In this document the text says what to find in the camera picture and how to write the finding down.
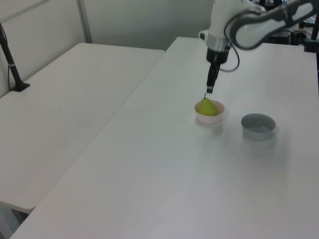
green pear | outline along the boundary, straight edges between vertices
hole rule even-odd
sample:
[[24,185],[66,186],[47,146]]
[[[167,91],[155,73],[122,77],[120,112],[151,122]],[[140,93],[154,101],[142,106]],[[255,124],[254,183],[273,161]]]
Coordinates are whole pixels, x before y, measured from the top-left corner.
[[204,97],[200,101],[198,112],[204,116],[216,116],[218,114],[218,109],[209,98]]

white wall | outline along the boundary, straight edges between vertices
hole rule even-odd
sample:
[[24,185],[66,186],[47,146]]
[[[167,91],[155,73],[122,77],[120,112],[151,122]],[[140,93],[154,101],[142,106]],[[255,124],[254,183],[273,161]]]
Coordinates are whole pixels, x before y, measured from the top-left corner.
[[167,50],[210,26],[213,0],[82,0],[93,43]]
[[[76,0],[50,0],[2,26],[23,81],[85,42]],[[8,92],[6,78],[7,62],[0,49],[0,97]]]

bowl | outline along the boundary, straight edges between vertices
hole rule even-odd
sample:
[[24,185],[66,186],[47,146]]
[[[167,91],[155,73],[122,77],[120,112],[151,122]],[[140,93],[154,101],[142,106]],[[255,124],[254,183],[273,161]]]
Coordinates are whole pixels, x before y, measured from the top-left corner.
[[196,113],[196,118],[203,122],[203,123],[217,123],[221,120],[221,118],[223,117],[223,113],[225,111],[225,107],[224,105],[219,102],[219,101],[213,101],[213,100],[210,100],[212,101],[212,103],[217,107],[217,110],[218,110],[218,114],[216,116],[204,116],[204,115],[201,115],[198,110],[199,110],[199,107],[200,107],[200,102],[198,102],[196,105],[195,105],[195,113]]
[[262,141],[274,134],[275,121],[263,114],[249,114],[241,119],[243,135],[249,139]]

pink bowl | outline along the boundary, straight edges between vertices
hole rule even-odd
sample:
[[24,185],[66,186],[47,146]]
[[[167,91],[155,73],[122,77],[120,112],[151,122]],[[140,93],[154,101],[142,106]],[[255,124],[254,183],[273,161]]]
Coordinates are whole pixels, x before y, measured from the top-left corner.
[[195,105],[195,113],[196,113],[196,118],[203,122],[203,123],[217,123],[221,120],[221,118],[223,117],[223,113],[225,111],[225,107],[224,105],[219,102],[219,101],[213,101],[213,100],[210,100],[214,103],[214,105],[217,107],[217,110],[218,110],[218,115],[216,116],[204,116],[204,115],[201,115],[198,110],[199,110],[199,106],[200,106],[200,102],[198,102],[196,105]]

white table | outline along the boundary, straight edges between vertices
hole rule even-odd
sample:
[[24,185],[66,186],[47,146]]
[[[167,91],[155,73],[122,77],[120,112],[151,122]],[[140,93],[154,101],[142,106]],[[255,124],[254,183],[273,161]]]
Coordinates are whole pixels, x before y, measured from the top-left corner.
[[[12,239],[317,238],[316,55],[240,51],[217,79],[226,112],[214,125],[193,110],[205,56],[201,40],[178,38]],[[248,113],[271,116],[277,137],[243,138]]]
[[163,51],[78,44],[0,99],[0,204],[30,213]]

